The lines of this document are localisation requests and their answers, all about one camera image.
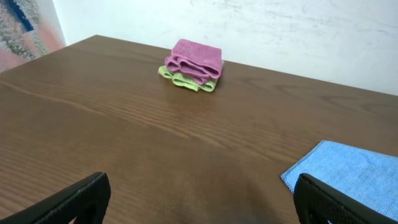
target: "blue cloth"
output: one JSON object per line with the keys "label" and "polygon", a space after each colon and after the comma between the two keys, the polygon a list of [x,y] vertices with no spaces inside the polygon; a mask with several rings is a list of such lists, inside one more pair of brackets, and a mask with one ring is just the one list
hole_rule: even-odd
{"label": "blue cloth", "polygon": [[292,192],[301,173],[308,173],[398,221],[398,157],[322,141],[282,174]]}

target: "green cloth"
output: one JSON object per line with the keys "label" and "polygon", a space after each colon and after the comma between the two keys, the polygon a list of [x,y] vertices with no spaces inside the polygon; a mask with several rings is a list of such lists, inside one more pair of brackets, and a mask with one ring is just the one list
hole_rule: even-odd
{"label": "green cloth", "polygon": [[182,86],[193,91],[198,91],[199,89],[202,89],[207,92],[212,92],[216,88],[216,84],[218,81],[218,79],[211,79],[205,84],[199,85],[195,81],[193,81],[192,78],[186,75],[183,75],[178,72],[176,73],[170,72],[165,65],[160,66],[159,74],[168,80],[172,80],[174,85]]}

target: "pink cloth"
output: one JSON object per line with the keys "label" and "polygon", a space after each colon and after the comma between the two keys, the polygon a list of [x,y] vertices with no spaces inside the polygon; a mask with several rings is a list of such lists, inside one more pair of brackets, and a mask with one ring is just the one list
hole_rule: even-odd
{"label": "pink cloth", "polygon": [[165,64],[171,72],[190,75],[199,85],[219,78],[223,67],[221,49],[184,39],[177,42]]}

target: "colorful artwork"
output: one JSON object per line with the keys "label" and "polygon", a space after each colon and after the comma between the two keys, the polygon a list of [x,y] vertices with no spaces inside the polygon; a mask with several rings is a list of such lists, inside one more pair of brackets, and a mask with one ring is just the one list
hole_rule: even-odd
{"label": "colorful artwork", "polygon": [[0,72],[62,47],[35,0],[0,0]]}

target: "microfiber cloth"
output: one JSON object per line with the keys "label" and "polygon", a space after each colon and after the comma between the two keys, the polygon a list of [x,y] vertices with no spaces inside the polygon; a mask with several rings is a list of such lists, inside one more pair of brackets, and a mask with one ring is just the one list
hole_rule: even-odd
{"label": "microfiber cloth", "polygon": [[301,173],[308,173],[398,221],[398,157],[322,141],[282,174],[292,192]]}
{"label": "microfiber cloth", "polygon": [[192,78],[186,75],[183,75],[179,72],[174,73],[169,71],[165,65],[159,68],[159,74],[166,79],[172,80],[174,85],[185,87],[193,91],[198,91],[199,89],[202,89],[207,92],[212,92],[216,88],[216,84],[218,81],[218,79],[211,79],[205,84],[199,85],[195,81],[193,81]]}
{"label": "microfiber cloth", "polygon": [[171,72],[190,75],[199,85],[219,78],[222,69],[221,49],[181,39],[165,59]]}

